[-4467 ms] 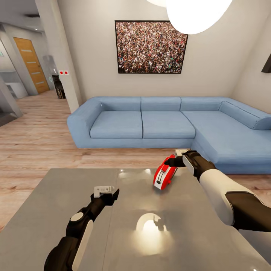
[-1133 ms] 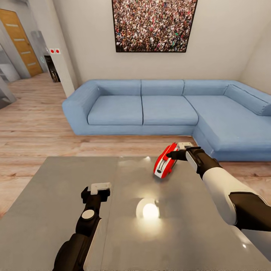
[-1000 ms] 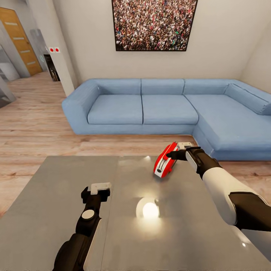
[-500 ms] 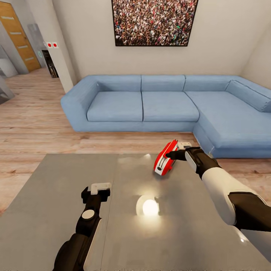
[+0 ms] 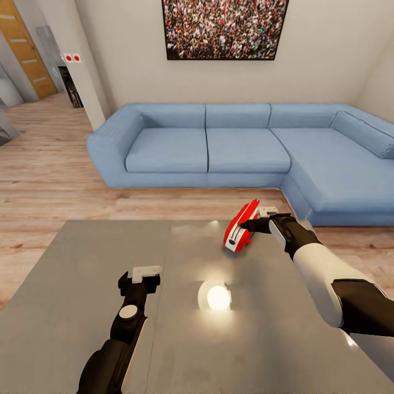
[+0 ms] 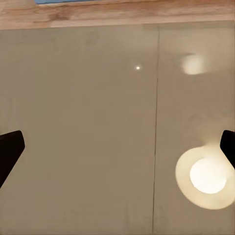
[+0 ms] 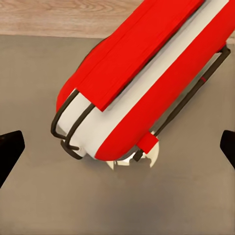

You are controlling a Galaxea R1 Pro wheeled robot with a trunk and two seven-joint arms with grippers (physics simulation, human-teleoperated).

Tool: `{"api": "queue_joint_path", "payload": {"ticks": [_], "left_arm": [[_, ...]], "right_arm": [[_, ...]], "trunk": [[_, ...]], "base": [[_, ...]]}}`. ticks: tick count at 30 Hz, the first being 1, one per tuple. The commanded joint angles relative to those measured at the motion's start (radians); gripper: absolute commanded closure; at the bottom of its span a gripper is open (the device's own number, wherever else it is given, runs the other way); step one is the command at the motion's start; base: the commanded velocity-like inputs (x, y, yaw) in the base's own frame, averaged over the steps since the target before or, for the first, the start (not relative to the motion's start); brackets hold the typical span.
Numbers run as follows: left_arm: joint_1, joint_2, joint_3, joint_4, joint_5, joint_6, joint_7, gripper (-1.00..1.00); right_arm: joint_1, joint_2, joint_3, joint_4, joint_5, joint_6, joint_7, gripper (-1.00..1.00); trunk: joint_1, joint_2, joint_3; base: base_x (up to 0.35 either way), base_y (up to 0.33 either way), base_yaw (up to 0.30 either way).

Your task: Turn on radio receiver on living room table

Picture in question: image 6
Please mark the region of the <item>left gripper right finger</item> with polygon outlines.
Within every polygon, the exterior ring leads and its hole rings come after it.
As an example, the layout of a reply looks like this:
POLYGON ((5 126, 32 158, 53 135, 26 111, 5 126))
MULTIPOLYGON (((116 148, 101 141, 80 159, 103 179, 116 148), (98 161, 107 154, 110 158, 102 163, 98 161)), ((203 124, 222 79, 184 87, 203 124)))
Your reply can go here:
POLYGON ((229 130, 223 132, 220 148, 235 168, 235 132, 229 130))

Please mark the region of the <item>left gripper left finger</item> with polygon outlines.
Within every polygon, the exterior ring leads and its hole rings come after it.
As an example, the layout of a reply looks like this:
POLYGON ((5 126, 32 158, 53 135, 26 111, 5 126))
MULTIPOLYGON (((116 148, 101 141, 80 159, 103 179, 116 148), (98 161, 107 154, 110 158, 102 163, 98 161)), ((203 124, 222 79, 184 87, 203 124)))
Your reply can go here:
POLYGON ((0 188, 24 150, 20 130, 0 135, 0 188))

